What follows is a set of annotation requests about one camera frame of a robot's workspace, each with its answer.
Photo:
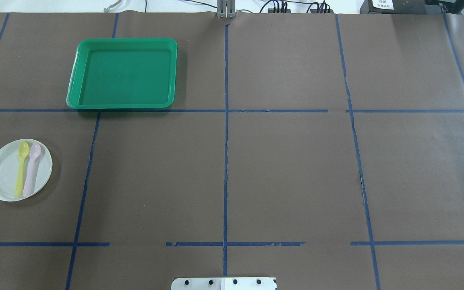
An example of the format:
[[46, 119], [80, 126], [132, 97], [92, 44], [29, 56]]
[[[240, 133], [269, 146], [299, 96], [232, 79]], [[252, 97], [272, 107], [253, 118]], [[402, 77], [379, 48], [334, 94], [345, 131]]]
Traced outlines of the pink plastic spoon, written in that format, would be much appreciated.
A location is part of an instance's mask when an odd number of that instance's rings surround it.
[[27, 167], [27, 175], [23, 187], [23, 197], [29, 197], [34, 190], [35, 187], [35, 179], [36, 179], [36, 167], [37, 162], [40, 159], [42, 154], [42, 147], [39, 143], [34, 143], [31, 147], [29, 153], [29, 162]]

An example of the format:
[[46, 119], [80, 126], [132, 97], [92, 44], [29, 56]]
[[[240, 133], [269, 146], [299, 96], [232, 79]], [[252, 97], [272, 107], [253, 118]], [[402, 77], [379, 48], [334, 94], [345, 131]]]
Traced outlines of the yellow plastic spoon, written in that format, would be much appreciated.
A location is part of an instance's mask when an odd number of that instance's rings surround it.
[[30, 147], [27, 141], [22, 141], [18, 148], [18, 174], [15, 182], [14, 194], [16, 197], [22, 196], [25, 182], [25, 161], [29, 156]]

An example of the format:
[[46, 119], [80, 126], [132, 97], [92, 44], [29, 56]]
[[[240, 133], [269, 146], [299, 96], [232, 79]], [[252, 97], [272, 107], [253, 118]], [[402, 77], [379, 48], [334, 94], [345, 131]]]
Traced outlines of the white round plate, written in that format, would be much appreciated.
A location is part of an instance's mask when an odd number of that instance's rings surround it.
[[[15, 196], [15, 182], [18, 174], [18, 148], [22, 141], [27, 141], [31, 149], [34, 143], [42, 147], [42, 154], [37, 162], [36, 179], [33, 196], [38, 193], [49, 181], [53, 171], [53, 159], [48, 148], [40, 141], [33, 139], [19, 139], [8, 143], [0, 149], [0, 200], [7, 202], [21, 201], [29, 197]], [[27, 175], [29, 157], [25, 161], [25, 179]]]

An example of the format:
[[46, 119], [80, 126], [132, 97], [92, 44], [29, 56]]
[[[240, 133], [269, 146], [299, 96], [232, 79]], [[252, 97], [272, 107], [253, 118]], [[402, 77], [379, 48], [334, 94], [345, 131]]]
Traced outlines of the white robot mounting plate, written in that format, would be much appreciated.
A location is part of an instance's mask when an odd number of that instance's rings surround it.
[[172, 290], [276, 290], [272, 277], [176, 278]]

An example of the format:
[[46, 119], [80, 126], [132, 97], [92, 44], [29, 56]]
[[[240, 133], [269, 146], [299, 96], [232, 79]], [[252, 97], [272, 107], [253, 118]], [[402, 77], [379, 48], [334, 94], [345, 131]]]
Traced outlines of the green plastic tray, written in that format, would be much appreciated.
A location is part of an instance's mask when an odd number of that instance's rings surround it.
[[169, 107], [177, 54], [171, 38], [85, 39], [76, 48], [66, 104], [73, 110]]

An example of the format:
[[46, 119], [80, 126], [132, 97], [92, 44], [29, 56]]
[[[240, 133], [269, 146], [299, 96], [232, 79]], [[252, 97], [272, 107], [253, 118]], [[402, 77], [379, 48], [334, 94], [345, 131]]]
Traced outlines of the black power strip left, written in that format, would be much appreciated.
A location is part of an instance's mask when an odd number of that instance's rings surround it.
[[[273, 7], [268, 8], [267, 6], [269, 4], [272, 4]], [[259, 13], [263, 11], [266, 11], [267, 13], [272, 13], [272, 14], [290, 13], [290, 9], [288, 7], [288, 1], [285, 1], [285, 0], [268, 0], [263, 4]]]

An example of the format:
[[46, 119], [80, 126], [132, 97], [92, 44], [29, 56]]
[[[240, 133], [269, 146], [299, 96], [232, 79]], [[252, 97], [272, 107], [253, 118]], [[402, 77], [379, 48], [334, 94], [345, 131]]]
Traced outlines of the black power strip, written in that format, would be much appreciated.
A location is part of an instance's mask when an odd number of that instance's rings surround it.
[[[267, 6], [269, 4], [272, 4], [273, 7], [268, 8]], [[288, 7], [288, 1], [285, 1], [285, 0], [268, 0], [263, 4], [259, 13], [263, 11], [266, 11], [267, 13], [272, 13], [272, 14], [290, 13], [290, 9]]]
[[333, 13], [333, 9], [324, 0], [322, 2], [312, 2], [309, 5], [306, 13], [310, 13], [310, 14], [330, 14], [330, 13]]

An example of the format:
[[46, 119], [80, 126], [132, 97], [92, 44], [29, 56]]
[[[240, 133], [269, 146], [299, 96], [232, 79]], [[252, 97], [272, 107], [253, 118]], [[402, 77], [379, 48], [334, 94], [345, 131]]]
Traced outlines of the black power strip right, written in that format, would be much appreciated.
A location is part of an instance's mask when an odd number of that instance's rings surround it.
[[333, 13], [333, 9], [324, 0], [322, 2], [312, 2], [309, 5], [306, 13], [310, 13], [310, 14], [330, 14], [330, 13]]

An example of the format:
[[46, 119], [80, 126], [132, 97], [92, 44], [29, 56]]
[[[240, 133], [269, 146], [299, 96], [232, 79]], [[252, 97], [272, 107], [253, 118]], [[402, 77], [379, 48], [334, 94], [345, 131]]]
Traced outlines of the black device box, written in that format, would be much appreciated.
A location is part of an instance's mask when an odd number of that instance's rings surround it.
[[437, 15], [442, 14], [438, 5], [427, 5], [425, 0], [365, 0], [360, 14]]

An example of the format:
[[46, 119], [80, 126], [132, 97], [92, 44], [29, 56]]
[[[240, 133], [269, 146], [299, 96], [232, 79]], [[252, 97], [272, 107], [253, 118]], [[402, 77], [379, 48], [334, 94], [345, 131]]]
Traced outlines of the grey aluminium frame post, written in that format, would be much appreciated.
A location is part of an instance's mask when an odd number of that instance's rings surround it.
[[217, 18], [235, 18], [237, 16], [235, 0], [217, 0]]

